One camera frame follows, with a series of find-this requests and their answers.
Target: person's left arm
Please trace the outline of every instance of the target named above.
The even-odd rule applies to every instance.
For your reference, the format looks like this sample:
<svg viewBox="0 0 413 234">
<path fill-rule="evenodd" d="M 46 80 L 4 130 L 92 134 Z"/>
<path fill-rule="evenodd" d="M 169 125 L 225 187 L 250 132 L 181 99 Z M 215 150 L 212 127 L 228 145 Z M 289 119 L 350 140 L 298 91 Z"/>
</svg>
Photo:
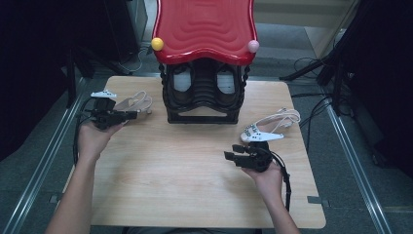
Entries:
<svg viewBox="0 0 413 234">
<path fill-rule="evenodd" d="M 110 137 L 121 128 L 119 125 L 101 131 L 92 123 L 81 127 L 79 160 L 46 233 L 90 232 L 96 161 Z"/>
</svg>

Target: wooden table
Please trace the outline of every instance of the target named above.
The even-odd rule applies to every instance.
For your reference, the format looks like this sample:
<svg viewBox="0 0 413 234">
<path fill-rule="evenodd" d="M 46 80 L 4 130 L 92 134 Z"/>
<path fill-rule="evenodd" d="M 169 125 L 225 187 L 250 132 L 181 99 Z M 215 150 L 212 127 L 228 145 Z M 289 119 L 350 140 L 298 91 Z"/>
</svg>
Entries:
<svg viewBox="0 0 413 234">
<path fill-rule="evenodd" d="M 169 124 L 160 78 L 111 77 L 106 89 L 116 101 L 144 90 L 154 102 L 152 114 L 129 121 L 97 162 L 93 225 L 273 226 L 253 180 L 223 152 L 241 143 L 245 126 L 293 108 L 285 83 L 247 81 L 237 125 Z M 301 228 L 323 228 L 321 205 L 307 200 L 319 194 L 299 126 L 284 135 L 269 143 L 291 174 L 290 213 Z"/>
</svg>

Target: yellow ball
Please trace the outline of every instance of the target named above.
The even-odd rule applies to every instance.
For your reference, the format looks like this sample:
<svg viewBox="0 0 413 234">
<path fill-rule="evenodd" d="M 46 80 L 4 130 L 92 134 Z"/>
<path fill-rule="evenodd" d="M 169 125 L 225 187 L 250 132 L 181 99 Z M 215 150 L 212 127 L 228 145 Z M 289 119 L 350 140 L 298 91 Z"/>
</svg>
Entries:
<svg viewBox="0 0 413 234">
<path fill-rule="evenodd" d="M 154 49 L 154 51 L 161 51 L 162 48 L 164 47 L 164 41 L 159 37 L 155 37 L 151 41 L 151 46 L 152 46 L 152 49 Z"/>
</svg>

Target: forearm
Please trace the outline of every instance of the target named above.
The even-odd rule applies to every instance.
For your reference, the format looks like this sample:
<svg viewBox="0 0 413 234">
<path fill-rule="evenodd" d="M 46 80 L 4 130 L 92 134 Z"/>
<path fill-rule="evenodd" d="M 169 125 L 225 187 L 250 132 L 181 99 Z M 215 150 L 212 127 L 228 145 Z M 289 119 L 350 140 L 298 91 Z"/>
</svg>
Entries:
<svg viewBox="0 0 413 234">
<path fill-rule="evenodd" d="M 300 233 L 291 215 L 286 210 L 281 198 L 264 198 L 264 203 L 270 213 L 276 233 Z"/>
<path fill-rule="evenodd" d="M 89 233 L 95 163 L 78 162 L 46 233 Z"/>
</svg>

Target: red stool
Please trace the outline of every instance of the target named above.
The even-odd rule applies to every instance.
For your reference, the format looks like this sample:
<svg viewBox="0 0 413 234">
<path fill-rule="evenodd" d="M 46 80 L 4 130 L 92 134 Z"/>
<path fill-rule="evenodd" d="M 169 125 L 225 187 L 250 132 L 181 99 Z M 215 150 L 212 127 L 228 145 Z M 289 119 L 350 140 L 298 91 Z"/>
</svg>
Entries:
<svg viewBox="0 0 413 234">
<path fill-rule="evenodd" d="M 259 46 L 252 7 L 253 0 L 158 0 L 151 44 L 160 63 L 170 123 L 238 122 L 247 72 Z M 182 72 L 190 76 L 187 90 L 174 85 Z M 223 92 L 220 75 L 228 73 L 234 90 Z M 226 116 L 179 115 L 200 106 Z"/>
</svg>

